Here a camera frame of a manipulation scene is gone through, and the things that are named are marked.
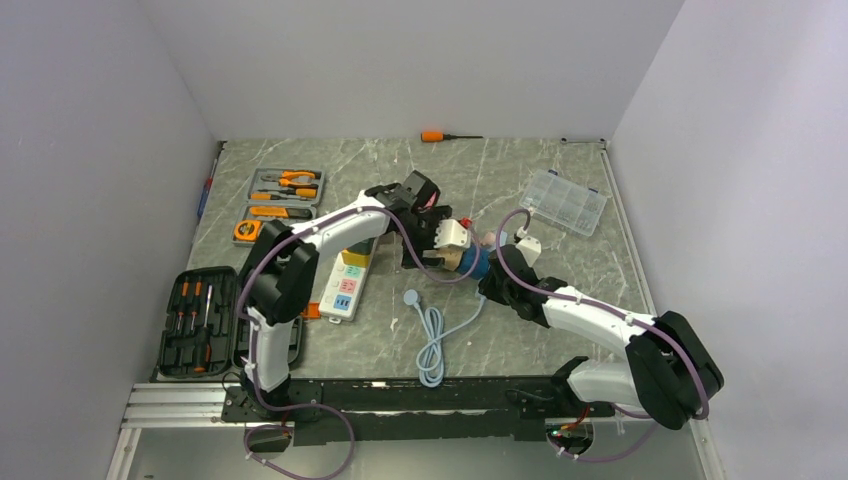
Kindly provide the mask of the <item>white power strip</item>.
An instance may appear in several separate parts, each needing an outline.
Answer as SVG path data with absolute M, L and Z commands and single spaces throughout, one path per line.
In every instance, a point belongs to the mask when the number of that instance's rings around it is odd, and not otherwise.
M 345 265 L 341 253 L 337 255 L 333 263 L 319 302 L 320 314 L 332 324 L 338 325 L 352 321 L 354 318 L 377 246 L 377 240 L 370 239 L 374 240 L 374 251 L 367 268 Z

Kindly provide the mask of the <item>clear plastic screw box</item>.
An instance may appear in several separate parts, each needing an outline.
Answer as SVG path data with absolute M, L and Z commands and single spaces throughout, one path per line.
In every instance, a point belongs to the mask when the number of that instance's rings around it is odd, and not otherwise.
M 607 197 L 576 184 L 552 170 L 537 170 L 526 186 L 519 206 L 552 226 L 590 237 L 600 221 Z

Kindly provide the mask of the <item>grey tool tray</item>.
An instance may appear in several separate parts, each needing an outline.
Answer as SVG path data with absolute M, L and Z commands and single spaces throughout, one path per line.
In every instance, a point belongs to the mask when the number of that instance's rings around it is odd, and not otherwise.
M 232 228 L 231 241 L 251 245 L 262 227 L 273 220 L 291 225 L 316 218 L 324 190 L 322 170 L 257 167 Z

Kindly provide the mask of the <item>black tool case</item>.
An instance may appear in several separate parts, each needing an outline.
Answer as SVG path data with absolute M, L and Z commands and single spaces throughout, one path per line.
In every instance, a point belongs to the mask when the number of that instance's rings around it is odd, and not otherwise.
M 199 380 L 243 367 L 249 332 L 235 312 L 239 293 L 230 266 L 177 275 L 165 307 L 155 380 Z

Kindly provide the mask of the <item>dark blue cube adapter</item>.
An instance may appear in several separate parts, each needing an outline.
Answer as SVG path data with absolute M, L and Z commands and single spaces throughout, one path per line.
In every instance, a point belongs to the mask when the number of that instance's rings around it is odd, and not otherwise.
M 456 272 L 474 280 L 481 280 L 489 270 L 491 251 L 490 247 L 478 249 L 475 245 L 470 245 L 464 251 Z

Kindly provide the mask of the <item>tan cube adapter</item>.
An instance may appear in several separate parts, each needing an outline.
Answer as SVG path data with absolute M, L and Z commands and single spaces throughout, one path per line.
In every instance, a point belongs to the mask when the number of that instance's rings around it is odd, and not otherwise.
M 459 274 L 465 274 L 470 270 L 474 258 L 470 248 L 454 246 L 436 249 L 434 256 L 440 261 L 440 267 L 443 270 Z

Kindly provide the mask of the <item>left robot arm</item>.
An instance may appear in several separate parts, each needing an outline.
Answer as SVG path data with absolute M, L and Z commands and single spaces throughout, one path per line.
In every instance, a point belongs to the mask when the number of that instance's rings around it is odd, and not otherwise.
M 438 186 L 419 171 L 403 182 L 362 191 L 349 205 L 307 222 L 264 226 L 239 281 L 239 315 L 250 327 L 244 383 L 248 407 L 264 420 L 287 406 L 287 360 L 292 324 L 307 307 L 320 263 L 386 233 L 402 236 L 405 268 L 431 266 L 423 254 L 435 247 L 436 229 L 453 210 L 439 202 Z

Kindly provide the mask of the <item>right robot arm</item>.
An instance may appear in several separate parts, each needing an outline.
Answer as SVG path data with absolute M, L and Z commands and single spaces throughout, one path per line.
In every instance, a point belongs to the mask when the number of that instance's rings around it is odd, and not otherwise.
M 637 407 L 670 430 L 709 414 L 725 379 L 680 313 L 632 312 L 587 296 L 566 282 L 540 278 L 515 245 L 497 247 L 479 284 L 487 299 L 519 318 L 563 330 L 609 350 L 616 362 L 577 356 L 552 377 L 551 401 L 574 415 L 590 403 Z

